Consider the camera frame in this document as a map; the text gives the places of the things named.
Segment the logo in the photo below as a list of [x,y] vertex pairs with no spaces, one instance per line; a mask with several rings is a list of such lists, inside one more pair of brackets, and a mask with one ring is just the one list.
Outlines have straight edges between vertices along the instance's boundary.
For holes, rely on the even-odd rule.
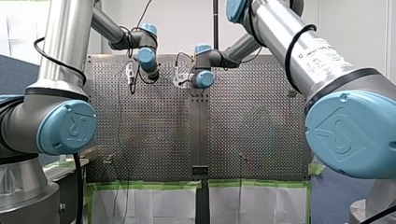
[[74,113],[71,117],[73,122],[69,129],[69,141],[87,141],[88,130],[91,125],[91,117]]
[[344,108],[339,108],[314,130],[320,142],[339,161],[375,144],[371,133]]

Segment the light blue joint cap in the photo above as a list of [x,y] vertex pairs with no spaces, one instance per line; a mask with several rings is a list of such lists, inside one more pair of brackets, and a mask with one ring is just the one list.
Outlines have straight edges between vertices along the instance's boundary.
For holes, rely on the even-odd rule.
[[149,48],[142,48],[137,53],[137,62],[146,72],[152,72],[157,67],[155,52]]
[[142,23],[140,28],[157,36],[157,26],[151,23]]
[[82,150],[93,138],[96,115],[91,105],[80,100],[66,101],[43,119],[37,132],[40,153],[73,154]]
[[396,102],[368,91],[331,93],[310,109],[309,146],[334,171],[356,178],[396,177]]
[[215,74],[210,71],[202,71],[195,78],[195,84],[199,89],[207,89],[215,84]]
[[227,19],[233,23],[241,23],[248,0],[227,0]]
[[210,47],[209,44],[199,44],[195,46],[195,54],[202,54],[210,50],[212,50],[212,47]]
[[7,100],[9,98],[20,97],[20,96],[23,96],[23,95],[12,95],[12,94],[10,94],[10,95],[0,95],[0,102],[5,101],[5,100]]

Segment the pegboard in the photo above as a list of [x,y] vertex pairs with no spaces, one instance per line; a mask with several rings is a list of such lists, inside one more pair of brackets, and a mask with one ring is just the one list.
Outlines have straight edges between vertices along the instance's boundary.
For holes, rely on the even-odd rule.
[[125,56],[87,60],[87,92],[98,114],[88,181],[191,180],[193,165],[208,165],[209,178],[307,176],[304,99],[291,91],[274,57],[216,70],[215,86],[198,97],[173,85],[175,58],[161,55],[159,81],[138,80],[134,95],[120,74]]
[[210,92],[209,178],[303,180],[304,97],[273,56],[218,70]]
[[132,95],[120,72],[127,60],[121,55],[87,60],[98,116],[98,158],[89,166],[88,180],[190,180],[189,94],[172,84],[173,64],[161,57],[160,79],[153,85],[138,79]]

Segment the metal stand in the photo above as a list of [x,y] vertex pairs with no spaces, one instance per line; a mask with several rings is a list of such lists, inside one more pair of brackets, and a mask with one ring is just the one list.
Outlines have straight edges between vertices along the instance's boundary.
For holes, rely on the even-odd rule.
[[[396,204],[396,181],[376,180],[366,200],[354,202],[349,209],[350,224],[358,224],[368,217]],[[396,223],[396,214],[379,219],[375,224]]]
[[0,165],[0,223],[58,224],[59,186],[47,181],[38,159]]

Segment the cable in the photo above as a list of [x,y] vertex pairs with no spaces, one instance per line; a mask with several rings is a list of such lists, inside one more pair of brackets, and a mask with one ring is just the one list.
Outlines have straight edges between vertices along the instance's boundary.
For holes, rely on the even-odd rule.
[[179,52],[179,53],[177,54],[177,56],[176,56],[175,66],[178,65],[178,57],[179,57],[180,55],[186,56],[187,58],[189,58],[189,59],[191,60],[191,62],[194,62],[194,59],[193,59],[190,55],[188,55],[188,54],[185,53],[185,52]]
[[304,34],[307,31],[316,31],[317,26],[314,24],[306,25],[299,33],[297,33],[294,38],[291,40],[290,45],[288,47],[288,51],[286,51],[286,57],[285,57],[285,72],[286,72],[286,77],[288,78],[289,84],[299,93],[300,90],[298,87],[294,84],[293,77],[291,76],[291,71],[290,71],[290,60],[291,60],[291,53],[293,52],[294,46],[296,45],[297,41],[300,39],[300,36]]
[[140,65],[137,67],[137,72],[136,72],[136,73],[137,73],[137,75],[140,76],[140,79],[142,79],[142,81],[143,81],[144,83],[148,84],[148,85],[152,85],[152,84],[154,84],[154,83],[156,83],[156,82],[158,81],[158,79],[156,79],[155,81],[148,82],[148,81],[146,81],[145,79],[143,79],[142,74],[140,73]]
[[129,85],[129,92],[131,93],[131,95],[134,95],[134,93],[136,92],[136,82],[137,82],[137,77],[134,78],[134,85]]
[[[121,140],[120,140],[120,131],[121,131],[121,127],[122,127],[122,103],[121,103],[121,97],[120,97],[120,80],[121,80],[122,72],[125,69],[126,64],[120,70],[120,75],[119,75],[119,80],[118,80],[118,85],[117,85],[117,98],[118,98],[118,105],[120,107],[120,113],[119,113],[119,115],[120,115],[119,118],[120,119],[119,119],[119,126],[118,126],[118,129],[117,129],[117,142],[119,144],[119,148],[120,148],[120,151],[122,153],[122,157],[125,159],[125,161],[127,161],[127,157],[126,157],[125,150],[122,147],[122,143],[121,143]],[[131,166],[128,166],[128,178],[129,178],[130,174],[131,174]],[[120,190],[120,172],[117,172],[117,179],[119,180],[119,183],[117,185],[116,196],[114,197],[114,201],[113,201],[113,223],[114,223],[114,219],[115,219],[115,216],[116,216],[115,215],[116,202],[117,202],[117,198],[119,196],[119,190]],[[124,213],[124,216],[123,216],[123,219],[122,219],[123,220],[122,223],[125,222],[126,214],[128,212],[129,180],[127,181],[126,199],[127,200],[126,200],[126,203],[125,203],[125,213]]]
[[146,15],[146,11],[148,10],[148,8],[149,8],[149,4],[151,3],[151,0],[148,0],[148,3],[146,4],[146,8],[145,8],[145,10],[143,11],[143,14],[142,14],[142,16],[140,17],[140,20],[139,20],[139,22],[137,23],[137,27],[139,27],[139,25],[140,25],[140,22],[142,22],[142,20],[143,20],[143,18],[145,17],[145,15]]
[[373,217],[370,217],[370,218],[366,219],[361,224],[373,223],[373,222],[379,220],[380,218],[385,217],[385,216],[387,216],[387,215],[389,215],[391,213],[394,213],[394,212],[396,212],[396,205],[394,205],[394,206],[392,206],[392,207],[390,207],[390,208],[388,208],[388,209],[376,214]]
[[191,76],[192,71],[193,71],[194,69],[195,69],[195,66],[193,66],[193,67],[191,68],[191,70],[190,70],[190,72],[189,72],[189,75],[187,76],[187,79],[184,80],[184,81],[182,81],[182,82],[179,82],[179,83],[178,83],[179,86],[183,85],[183,84],[186,83],[186,82],[191,82],[191,81],[190,81],[190,76]]
[[51,62],[56,63],[56,64],[58,64],[58,65],[60,65],[60,66],[62,66],[62,67],[68,68],[68,69],[70,69],[70,70],[72,70],[72,71],[78,73],[79,75],[81,75],[81,77],[82,77],[82,85],[85,85],[85,83],[87,82],[87,77],[85,77],[85,75],[84,75],[83,72],[81,72],[80,70],[78,70],[78,69],[75,68],[75,67],[72,67],[72,66],[70,66],[70,65],[67,65],[67,64],[65,64],[65,63],[62,63],[61,61],[58,61],[58,60],[56,60],[56,59],[50,57],[46,52],[44,52],[44,50],[42,50],[41,48],[38,47],[38,43],[44,41],[44,39],[45,39],[45,37],[38,38],[38,39],[33,43],[33,46],[35,47],[35,50],[37,50],[37,52],[38,52],[39,54],[41,54],[41,56],[43,56],[44,58],[50,60]]
[[126,33],[128,34],[127,36],[127,40],[128,40],[128,49],[126,50],[126,55],[128,56],[128,58],[132,58],[134,56],[134,44],[131,42],[131,38],[132,38],[132,30],[130,31],[128,28],[126,28],[125,26],[120,26],[121,30],[126,31]]
[[82,178],[82,171],[81,171],[81,163],[79,162],[79,155],[78,153],[73,154],[73,158],[76,164],[76,173],[77,173],[77,194],[78,194],[78,203],[77,203],[77,218],[76,224],[81,224],[82,221],[82,210],[84,206],[84,182]]
[[260,52],[262,52],[262,47],[260,47],[259,51],[257,52],[257,54],[253,58],[248,59],[246,61],[242,61],[241,63],[250,63],[251,61],[255,60],[260,55]]
[[[84,73],[81,72],[80,70],[78,70],[75,67],[72,67],[70,65],[67,65],[65,63],[62,63],[61,61],[58,61],[52,57],[50,57],[46,52],[44,52],[44,50],[42,50],[41,48],[38,47],[38,43],[42,42],[45,40],[45,37],[41,37],[38,38],[34,43],[33,46],[35,47],[35,50],[37,50],[37,52],[39,54],[41,54],[41,56],[43,56],[44,58],[50,60],[53,63],[56,63],[62,67],[68,68],[76,73],[78,73],[79,75],[81,75],[82,77],[82,85],[85,85],[85,83],[87,82],[87,77],[85,77]],[[77,208],[77,216],[76,216],[76,224],[82,224],[83,220],[82,220],[82,212],[84,209],[84,182],[83,182],[83,177],[82,177],[82,171],[81,171],[81,163],[79,162],[79,155],[78,153],[74,153],[73,154],[73,158],[75,161],[75,165],[76,165],[76,172],[77,172],[77,186],[78,186],[78,208]]]

